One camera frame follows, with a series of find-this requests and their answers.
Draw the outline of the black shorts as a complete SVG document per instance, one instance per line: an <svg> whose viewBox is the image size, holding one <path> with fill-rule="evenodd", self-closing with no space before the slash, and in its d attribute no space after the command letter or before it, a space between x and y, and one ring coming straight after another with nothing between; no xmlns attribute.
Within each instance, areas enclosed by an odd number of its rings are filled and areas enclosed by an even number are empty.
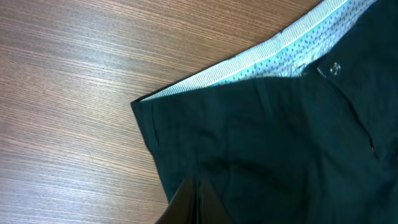
<svg viewBox="0 0 398 224"><path fill-rule="evenodd" d="M397 2L297 78L133 101L170 202L211 183L233 223L397 222Z"/></svg>

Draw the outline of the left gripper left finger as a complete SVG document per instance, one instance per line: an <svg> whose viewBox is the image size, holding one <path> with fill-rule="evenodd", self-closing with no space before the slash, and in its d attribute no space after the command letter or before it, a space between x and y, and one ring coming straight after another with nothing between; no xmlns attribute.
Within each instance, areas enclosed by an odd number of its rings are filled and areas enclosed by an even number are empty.
<svg viewBox="0 0 398 224"><path fill-rule="evenodd" d="M193 179L185 179L156 224L195 224L196 222L197 190Z"/></svg>

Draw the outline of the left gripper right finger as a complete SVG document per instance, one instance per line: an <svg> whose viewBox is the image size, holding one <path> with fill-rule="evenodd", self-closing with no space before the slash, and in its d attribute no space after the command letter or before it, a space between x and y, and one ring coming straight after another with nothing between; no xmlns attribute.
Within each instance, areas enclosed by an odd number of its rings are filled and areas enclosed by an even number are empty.
<svg viewBox="0 0 398 224"><path fill-rule="evenodd" d="M199 198L200 223L233 224L209 181L201 180Z"/></svg>

